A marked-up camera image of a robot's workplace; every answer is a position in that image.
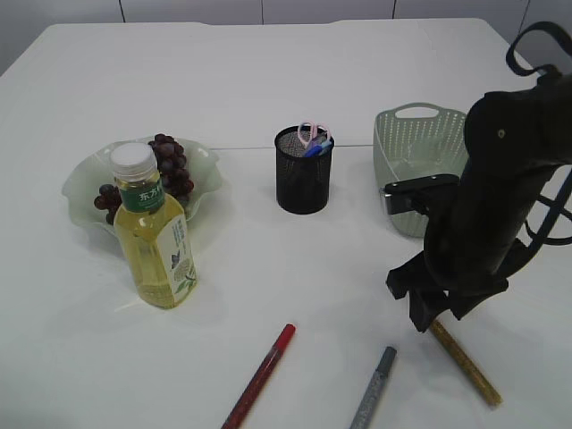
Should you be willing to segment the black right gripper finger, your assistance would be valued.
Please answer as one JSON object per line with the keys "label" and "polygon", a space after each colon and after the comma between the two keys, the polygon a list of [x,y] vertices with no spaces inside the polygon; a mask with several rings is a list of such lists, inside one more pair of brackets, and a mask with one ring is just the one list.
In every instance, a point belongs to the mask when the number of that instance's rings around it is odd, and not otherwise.
{"label": "black right gripper finger", "polygon": [[432,322],[450,309],[446,290],[410,288],[409,318],[418,332],[426,332]]}
{"label": "black right gripper finger", "polygon": [[450,293],[450,312],[461,320],[475,307],[490,297],[489,294],[464,296],[457,292]]}

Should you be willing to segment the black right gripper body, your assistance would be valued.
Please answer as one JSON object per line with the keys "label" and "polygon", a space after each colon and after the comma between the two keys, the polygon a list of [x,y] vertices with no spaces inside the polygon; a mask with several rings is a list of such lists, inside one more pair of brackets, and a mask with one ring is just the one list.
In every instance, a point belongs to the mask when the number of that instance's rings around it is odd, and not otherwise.
{"label": "black right gripper body", "polygon": [[545,183],[571,163],[571,78],[541,78],[531,89],[486,93],[469,110],[467,164],[450,205],[428,216],[425,280],[391,270],[396,299],[410,288],[488,294]]}

